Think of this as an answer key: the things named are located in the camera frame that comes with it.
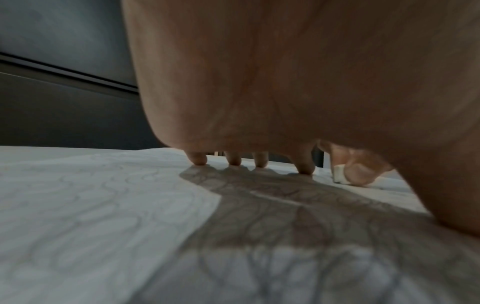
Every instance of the skin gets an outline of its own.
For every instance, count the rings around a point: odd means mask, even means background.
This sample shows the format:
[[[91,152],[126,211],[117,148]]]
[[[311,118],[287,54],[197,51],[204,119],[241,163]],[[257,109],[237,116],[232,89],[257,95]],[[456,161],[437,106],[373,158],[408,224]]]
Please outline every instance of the skin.
[[[318,139],[395,167],[442,223],[480,235],[480,6],[473,0],[124,0],[156,136],[272,151]]]

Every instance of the fingernail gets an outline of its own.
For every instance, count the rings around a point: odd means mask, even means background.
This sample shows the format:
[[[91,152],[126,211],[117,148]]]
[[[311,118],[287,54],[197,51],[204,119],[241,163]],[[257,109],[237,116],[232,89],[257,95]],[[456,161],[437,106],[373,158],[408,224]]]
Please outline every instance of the fingernail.
[[[344,170],[345,178],[354,185],[373,183],[378,174],[363,164],[353,164]]]

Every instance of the sheet of paper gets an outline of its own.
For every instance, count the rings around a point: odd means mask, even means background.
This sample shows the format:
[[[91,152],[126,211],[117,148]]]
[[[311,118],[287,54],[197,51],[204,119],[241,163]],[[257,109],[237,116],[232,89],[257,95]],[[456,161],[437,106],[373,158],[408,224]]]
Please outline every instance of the sheet of paper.
[[[154,149],[0,165],[0,303],[478,303],[405,182]]]

